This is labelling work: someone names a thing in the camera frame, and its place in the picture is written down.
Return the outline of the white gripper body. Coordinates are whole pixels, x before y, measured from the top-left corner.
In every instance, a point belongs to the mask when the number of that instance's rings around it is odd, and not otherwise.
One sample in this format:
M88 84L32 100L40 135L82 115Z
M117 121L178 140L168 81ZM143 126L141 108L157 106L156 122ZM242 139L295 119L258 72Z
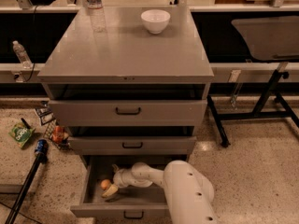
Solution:
M134 184L135 178L130 169L120 169L113 177L113 182L119 188L126 188Z

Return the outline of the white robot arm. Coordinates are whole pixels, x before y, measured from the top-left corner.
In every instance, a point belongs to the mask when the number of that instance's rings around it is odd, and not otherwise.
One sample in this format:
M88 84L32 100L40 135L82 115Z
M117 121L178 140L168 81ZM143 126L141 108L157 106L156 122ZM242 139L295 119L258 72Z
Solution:
M211 182L186 161L170 161L163 170L144 162L137 162L129 169L116 164L112 167L112 180L100 183L103 198L129 186L147 188L156 184L164 190L173 224L218 224L211 205L214 199Z

